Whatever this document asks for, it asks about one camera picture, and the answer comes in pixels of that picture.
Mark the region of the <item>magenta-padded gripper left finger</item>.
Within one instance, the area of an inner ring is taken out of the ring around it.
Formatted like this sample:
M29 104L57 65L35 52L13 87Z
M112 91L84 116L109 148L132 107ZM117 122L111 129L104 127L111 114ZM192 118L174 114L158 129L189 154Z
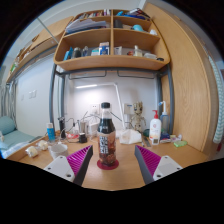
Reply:
M92 155L93 146L90 145L69 156L58 156L44 170L81 186Z

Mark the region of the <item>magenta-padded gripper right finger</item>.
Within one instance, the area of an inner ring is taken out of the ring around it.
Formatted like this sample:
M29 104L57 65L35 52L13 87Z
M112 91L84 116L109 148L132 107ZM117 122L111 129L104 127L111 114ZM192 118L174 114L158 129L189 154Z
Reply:
M145 184L150 184L182 169L168 155L160 157L139 145L135 146L135 156Z

